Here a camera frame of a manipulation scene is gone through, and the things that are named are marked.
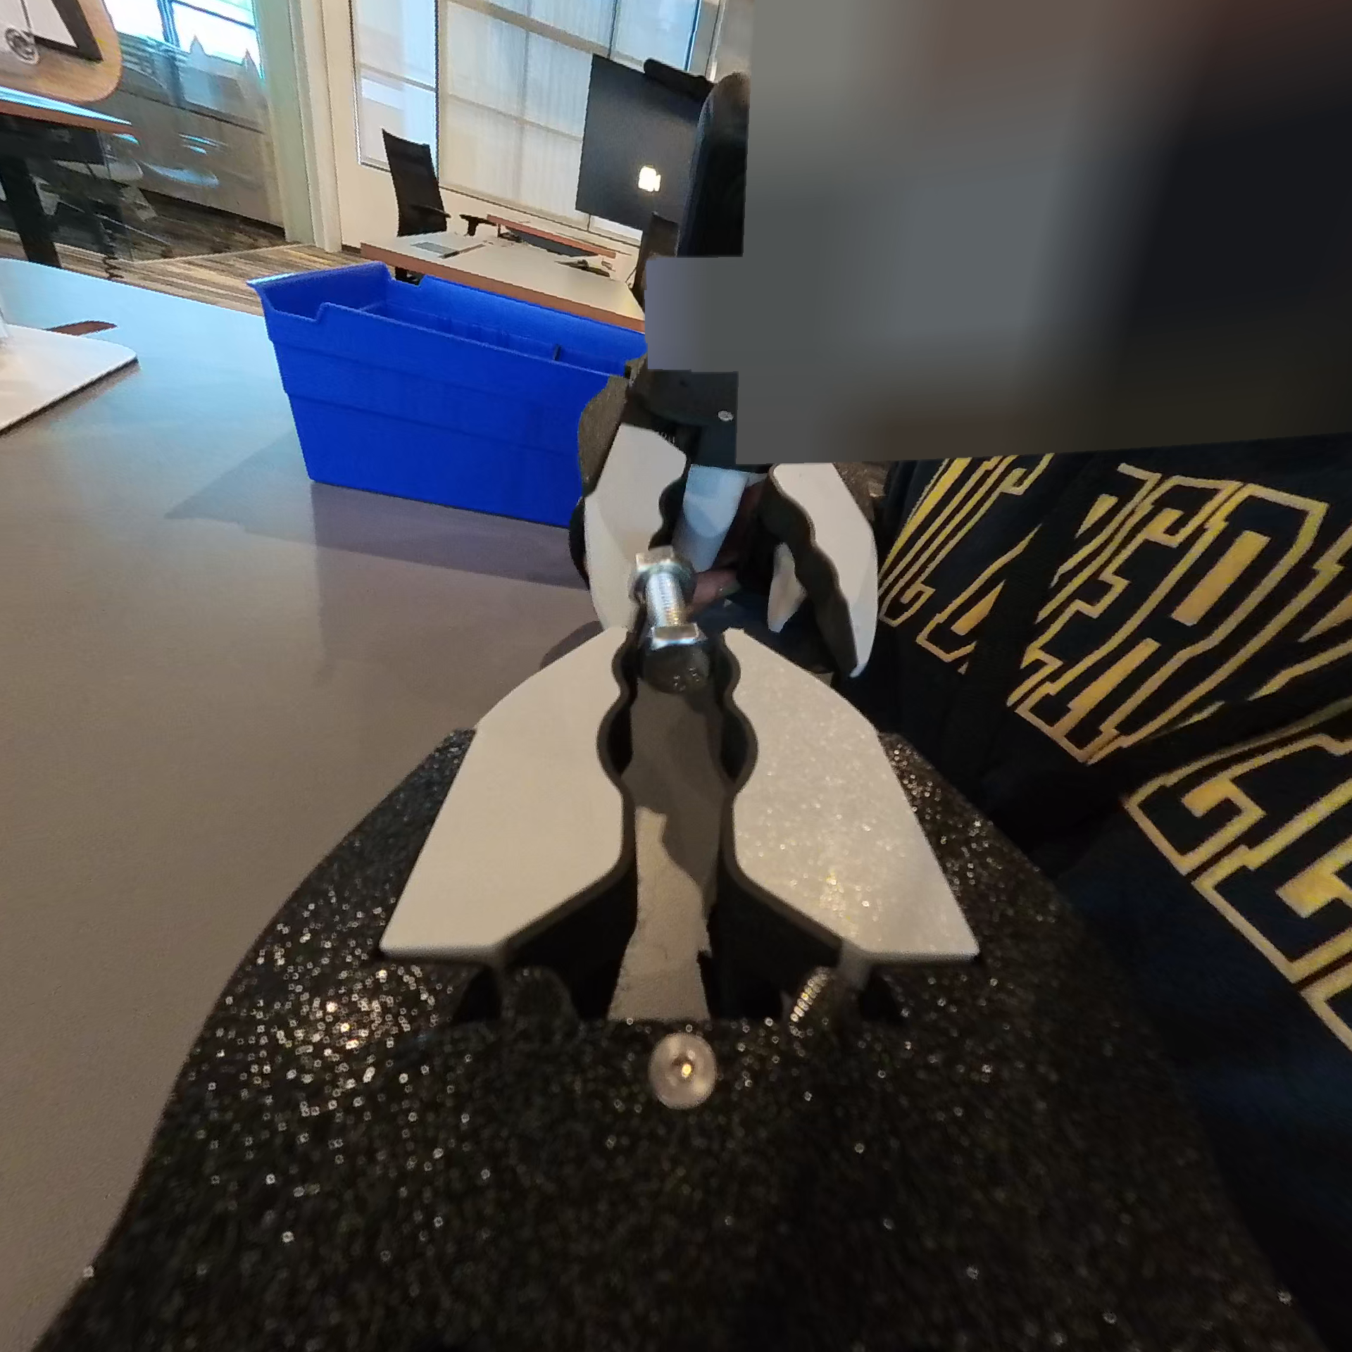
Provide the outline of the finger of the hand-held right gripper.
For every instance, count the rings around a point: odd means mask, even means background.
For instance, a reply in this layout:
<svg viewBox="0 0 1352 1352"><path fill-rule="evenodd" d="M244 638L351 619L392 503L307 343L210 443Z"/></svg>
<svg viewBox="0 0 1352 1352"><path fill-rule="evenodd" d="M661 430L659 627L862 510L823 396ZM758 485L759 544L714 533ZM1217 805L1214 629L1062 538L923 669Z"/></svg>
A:
<svg viewBox="0 0 1352 1352"><path fill-rule="evenodd" d="M837 674L864 674L878 630L878 551L866 520L837 467L771 467L762 526L775 541L766 624L780 634L806 603Z"/></svg>
<svg viewBox="0 0 1352 1352"><path fill-rule="evenodd" d="M671 544L689 460L651 429L621 423L596 488L583 498L583 562L604 630L634 629L634 569L641 554Z"/></svg>

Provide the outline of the blue plastic bin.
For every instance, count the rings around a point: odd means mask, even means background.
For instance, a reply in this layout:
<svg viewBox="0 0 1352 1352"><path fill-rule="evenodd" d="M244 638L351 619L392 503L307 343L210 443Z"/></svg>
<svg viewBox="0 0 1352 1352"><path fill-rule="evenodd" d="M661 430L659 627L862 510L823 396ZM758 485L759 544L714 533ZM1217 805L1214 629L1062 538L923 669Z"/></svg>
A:
<svg viewBox="0 0 1352 1352"><path fill-rule="evenodd" d="M640 331L382 262L258 279L313 482L565 527L578 431Z"/></svg>

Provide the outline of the navy printed hoodie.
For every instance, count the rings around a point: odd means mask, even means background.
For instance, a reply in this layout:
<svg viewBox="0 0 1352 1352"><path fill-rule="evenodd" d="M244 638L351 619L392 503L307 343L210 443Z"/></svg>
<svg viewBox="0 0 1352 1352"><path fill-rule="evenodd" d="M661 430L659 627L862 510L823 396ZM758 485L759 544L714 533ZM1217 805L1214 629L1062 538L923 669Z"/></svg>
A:
<svg viewBox="0 0 1352 1352"><path fill-rule="evenodd" d="M885 488L852 699L1097 933L1259 1247L1349 1350L1349 434Z"/></svg>

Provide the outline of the black computer monitor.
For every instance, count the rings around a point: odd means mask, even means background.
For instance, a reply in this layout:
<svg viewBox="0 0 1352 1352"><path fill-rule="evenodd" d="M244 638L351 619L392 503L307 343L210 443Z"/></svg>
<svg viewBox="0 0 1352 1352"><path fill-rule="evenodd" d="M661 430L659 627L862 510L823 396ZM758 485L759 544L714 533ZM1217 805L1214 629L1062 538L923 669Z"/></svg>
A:
<svg viewBox="0 0 1352 1352"><path fill-rule="evenodd" d="M697 126L714 85L647 60L590 60L576 210L627 229L680 224Z"/></svg>

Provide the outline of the steel hex bolt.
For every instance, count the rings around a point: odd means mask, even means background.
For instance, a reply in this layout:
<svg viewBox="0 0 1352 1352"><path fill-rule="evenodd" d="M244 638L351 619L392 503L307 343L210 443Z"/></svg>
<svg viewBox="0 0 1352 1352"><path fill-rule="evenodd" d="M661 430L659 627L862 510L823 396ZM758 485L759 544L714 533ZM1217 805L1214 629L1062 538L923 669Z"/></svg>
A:
<svg viewBox="0 0 1352 1352"><path fill-rule="evenodd" d="M640 603L637 648L642 679L661 693L699 691L711 674L709 640L693 619L692 602L659 610Z"/></svg>

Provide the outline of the steel hex nut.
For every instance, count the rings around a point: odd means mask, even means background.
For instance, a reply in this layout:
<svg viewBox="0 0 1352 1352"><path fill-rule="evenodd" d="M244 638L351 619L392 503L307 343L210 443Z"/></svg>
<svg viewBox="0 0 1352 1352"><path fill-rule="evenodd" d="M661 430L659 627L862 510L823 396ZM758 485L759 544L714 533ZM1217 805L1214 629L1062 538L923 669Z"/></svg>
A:
<svg viewBox="0 0 1352 1352"><path fill-rule="evenodd" d="M686 606L696 593L697 574L669 547L644 550L634 558L631 596L649 609Z"/></svg>

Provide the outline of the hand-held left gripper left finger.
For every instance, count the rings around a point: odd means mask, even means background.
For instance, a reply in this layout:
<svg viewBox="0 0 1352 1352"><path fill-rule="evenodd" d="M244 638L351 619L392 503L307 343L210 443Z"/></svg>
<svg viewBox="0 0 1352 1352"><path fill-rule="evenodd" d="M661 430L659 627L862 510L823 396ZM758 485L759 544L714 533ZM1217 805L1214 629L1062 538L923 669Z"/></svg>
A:
<svg viewBox="0 0 1352 1352"><path fill-rule="evenodd" d="M382 955L510 968L633 872L634 823L603 758L603 734L627 710L630 640L589 638L480 719Z"/></svg>

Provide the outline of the wood-edged grey desk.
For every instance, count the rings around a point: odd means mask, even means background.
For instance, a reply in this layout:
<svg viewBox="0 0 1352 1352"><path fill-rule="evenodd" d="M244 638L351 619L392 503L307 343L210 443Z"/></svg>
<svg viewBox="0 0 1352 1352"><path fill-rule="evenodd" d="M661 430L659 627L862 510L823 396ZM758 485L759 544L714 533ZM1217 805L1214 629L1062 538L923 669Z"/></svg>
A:
<svg viewBox="0 0 1352 1352"><path fill-rule="evenodd" d="M500 216L472 233L440 230L364 240L365 261L464 285L551 312L642 333L645 316L631 274L635 255Z"/></svg>
<svg viewBox="0 0 1352 1352"><path fill-rule="evenodd" d="M130 131L131 124L117 116L9 86L2 89L3 199L27 262L62 268L34 165L106 168L103 139Z"/></svg>

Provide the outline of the white sign stand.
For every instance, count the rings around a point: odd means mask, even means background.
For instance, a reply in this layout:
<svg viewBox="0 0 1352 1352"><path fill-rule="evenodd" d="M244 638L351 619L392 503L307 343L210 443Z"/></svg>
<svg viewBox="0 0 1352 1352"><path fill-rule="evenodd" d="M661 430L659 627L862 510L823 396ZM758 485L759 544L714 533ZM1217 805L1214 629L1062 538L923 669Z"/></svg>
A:
<svg viewBox="0 0 1352 1352"><path fill-rule="evenodd" d="M2 330L3 433L138 361L128 347L97 337L9 322Z"/></svg>

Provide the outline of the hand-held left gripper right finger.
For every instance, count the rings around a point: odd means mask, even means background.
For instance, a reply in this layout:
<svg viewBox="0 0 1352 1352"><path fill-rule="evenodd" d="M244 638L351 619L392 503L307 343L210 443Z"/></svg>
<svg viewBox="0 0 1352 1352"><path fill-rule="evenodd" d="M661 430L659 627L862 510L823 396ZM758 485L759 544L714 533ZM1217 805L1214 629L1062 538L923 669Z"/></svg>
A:
<svg viewBox="0 0 1352 1352"><path fill-rule="evenodd" d="M968 962L979 945L873 726L768 647L728 647L724 712L748 738L724 838L754 912L810 968Z"/></svg>

